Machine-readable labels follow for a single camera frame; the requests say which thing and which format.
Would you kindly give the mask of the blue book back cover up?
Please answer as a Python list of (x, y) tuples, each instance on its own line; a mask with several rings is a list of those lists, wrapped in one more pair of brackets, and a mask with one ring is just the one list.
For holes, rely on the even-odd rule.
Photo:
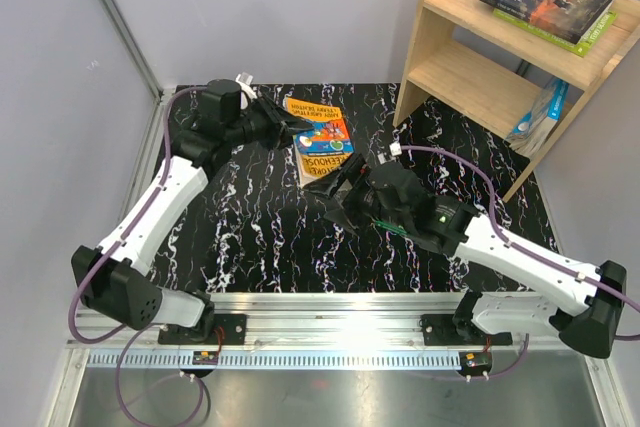
[(354, 152), (346, 119), (339, 107), (294, 98), (288, 98), (285, 107), (312, 125), (310, 131), (294, 137), (301, 187), (330, 174)]

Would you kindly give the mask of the dark green coin book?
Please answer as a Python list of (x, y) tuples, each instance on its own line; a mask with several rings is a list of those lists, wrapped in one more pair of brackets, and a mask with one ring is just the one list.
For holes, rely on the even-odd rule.
[(410, 236), (412, 235), (412, 231), (410, 229), (407, 229), (401, 225), (396, 225), (395, 223), (392, 222), (387, 222), (387, 221), (383, 221), (383, 220), (375, 220), (374, 224), (377, 227), (380, 227), (384, 230), (387, 230), (389, 232), (398, 234), (398, 235), (402, 235), (402, 236)]

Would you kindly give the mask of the blue 26-storey treehouse book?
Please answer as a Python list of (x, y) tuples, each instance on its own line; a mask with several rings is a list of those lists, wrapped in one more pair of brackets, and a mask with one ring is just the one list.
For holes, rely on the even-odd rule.
[(512, 150), (532, 158), (541, 149), (560, 120), (568, 90), (569, 84), (562, 79), (554, 77), (547, 82), (506, 137)]

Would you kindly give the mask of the lime green treehouse book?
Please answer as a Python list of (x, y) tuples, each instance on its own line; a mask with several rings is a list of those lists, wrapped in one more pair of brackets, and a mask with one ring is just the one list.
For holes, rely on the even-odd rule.
[(585, 57), (591, 48), (598, 42), (599, 38), (608, 30), (617, 18), (617, 13), (613, 11), (605, 12), (597, 22), (595, 22), (579, 39), (577, 43), (571, 43), (557, 35), (547, 32), (539, 27), (530, 25), (508, 13), (497, 8), (493, 9), (493, 15), (504, 20), (519, 29), (526, 31), (536, 37), (550, 42), (562, 49), (571, 52), (581, 58)]

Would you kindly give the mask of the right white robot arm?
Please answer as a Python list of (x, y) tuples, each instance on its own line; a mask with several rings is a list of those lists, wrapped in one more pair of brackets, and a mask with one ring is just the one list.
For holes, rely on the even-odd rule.
[(555, 335), (586, 356), (610, 356), (623, 311), (626, 269), (575, 261), (501, 229), (491, 214), (427, 189), (400, 163), (369, 166), (351, 154), (305, 191), (336, 201), (327, 220), (358, 234), (380, 227), (420, 249), (479, 264), (531, 288), (533, 297), (468, 292), (447, 329), (465, 344), (502, 334)]

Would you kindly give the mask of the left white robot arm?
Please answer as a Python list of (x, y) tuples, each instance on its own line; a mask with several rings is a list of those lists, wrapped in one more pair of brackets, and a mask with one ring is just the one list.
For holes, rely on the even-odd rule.
[(84, 305), (140, 332), (151, 326), (176, 327), (194, 344), (215, 332), (215, 305), (202, 292), (171, 290), (153, 284), (148, 272), (156, 253), (183, 211), (214, 180), (234, 148), (254, 142), (267, 150), (283, 149), (312, 124), (255, 93), (238, 80), (216, 79), (205, 86), (177, 91), (170, 102), (199, 96), (194, 126), (163, 135), (164, 159), (154, 180), (121, 223), (96, 247), (79, 247), (71, 259), (77, 290), (67, 314), (72, 337), (91, 339), (76, 324)]

